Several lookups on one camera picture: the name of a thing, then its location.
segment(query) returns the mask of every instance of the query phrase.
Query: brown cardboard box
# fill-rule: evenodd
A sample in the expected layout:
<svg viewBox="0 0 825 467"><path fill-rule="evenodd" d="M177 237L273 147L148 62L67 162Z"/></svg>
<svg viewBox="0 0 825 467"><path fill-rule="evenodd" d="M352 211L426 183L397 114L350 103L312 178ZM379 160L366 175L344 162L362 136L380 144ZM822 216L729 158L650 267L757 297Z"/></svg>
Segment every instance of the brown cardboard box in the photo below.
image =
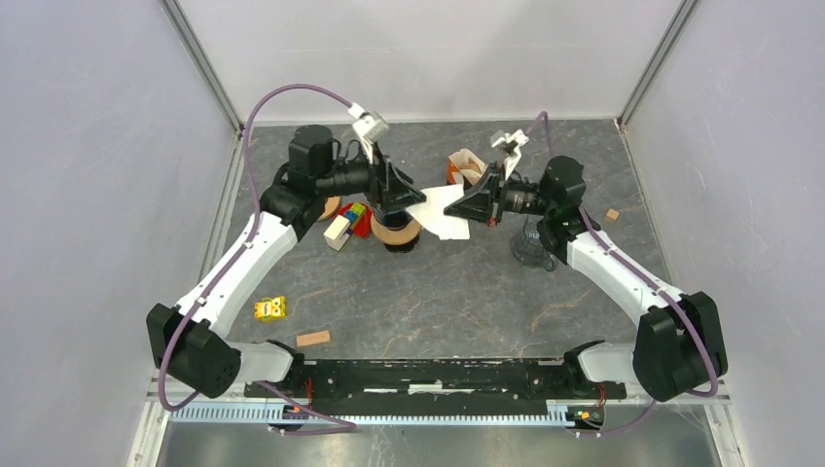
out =
<svg viewBox="0 0 825 467"><path fill-rule="evenodd" d="M469 149L462 149L447 158L447 183L461 183L468 189L479 183L487 164Z"/></svg>

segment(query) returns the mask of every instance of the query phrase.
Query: white wall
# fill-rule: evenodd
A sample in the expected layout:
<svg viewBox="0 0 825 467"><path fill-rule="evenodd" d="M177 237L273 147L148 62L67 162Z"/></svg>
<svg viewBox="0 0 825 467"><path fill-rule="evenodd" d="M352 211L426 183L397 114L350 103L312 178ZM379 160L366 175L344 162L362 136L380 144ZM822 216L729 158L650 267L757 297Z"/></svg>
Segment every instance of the white wall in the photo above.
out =
<svg viewBox="0 0 825 467"><path fill-rule="evenodd" d="M389 119L615 117L679 0L180 0L242 118L325 86ZM262 121L341 121L278 97Z"/></svg>
<svg viewBox="0 0 825 467"><path fill-rule="evenodd" d="M5 0L0 62L0 465L124 465L231 131L155 1Z"/></svg>
<svg viewBox="0 0 825 467"><path fill-rule="evenodd" d="M675 282L722 318L755 465L821 463L825 9L701 2L632 118Z"/></svg>

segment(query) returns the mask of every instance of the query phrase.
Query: tape roll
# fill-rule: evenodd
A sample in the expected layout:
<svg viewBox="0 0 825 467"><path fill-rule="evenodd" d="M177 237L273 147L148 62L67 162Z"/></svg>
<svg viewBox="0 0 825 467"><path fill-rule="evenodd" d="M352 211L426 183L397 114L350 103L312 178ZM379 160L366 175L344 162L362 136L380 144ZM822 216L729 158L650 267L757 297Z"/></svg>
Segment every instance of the tape roll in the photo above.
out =
<svg viewBox="0 0 825 467"><path fill-rule="evenodd" d="M391 231L379 224L376 216L373 216L370 220L370 227L372 227L376 238L386 245L406 245L421 233L421 225L415 219L411 219L410 223L403 229Z"/></svg>

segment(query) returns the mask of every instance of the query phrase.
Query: small wooden block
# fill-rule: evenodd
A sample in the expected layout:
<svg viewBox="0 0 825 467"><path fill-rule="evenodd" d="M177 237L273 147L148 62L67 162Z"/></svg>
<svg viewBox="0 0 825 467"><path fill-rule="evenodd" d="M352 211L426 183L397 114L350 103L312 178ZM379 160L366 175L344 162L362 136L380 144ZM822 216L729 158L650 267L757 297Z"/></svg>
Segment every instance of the small wooden block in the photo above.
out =
<svg viewBox="0 0 825 467"><path fill-rule="evenodd" d="M330 337L329 331L321 331L320 333L312 333L312 334L304 334L303 336L298 336L296 341L296 346L298 347L306 347L307 345L316 345L319 343L327 343L332 340Z"/></svg>
<svg viewBox="0 0 825 467"><path fill-rule="evenodd" d="M619 219L619 211L616 209L610 209L607 211L607 214L604 215L605 224L613 224L617 219Z"/></svg>

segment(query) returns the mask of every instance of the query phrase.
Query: yellow toy car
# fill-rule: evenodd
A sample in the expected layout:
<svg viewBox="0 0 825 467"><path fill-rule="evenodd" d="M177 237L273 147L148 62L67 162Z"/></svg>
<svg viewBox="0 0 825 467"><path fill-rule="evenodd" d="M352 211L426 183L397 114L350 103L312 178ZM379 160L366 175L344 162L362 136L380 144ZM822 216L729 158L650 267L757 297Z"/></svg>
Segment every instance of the yellow toy car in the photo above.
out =
<svg viewBox="0 0 825 467"><path fill-rule="evenodd" d="M286 317L286 298L263 298L255 304L255 319L267 322Z"/></svg>

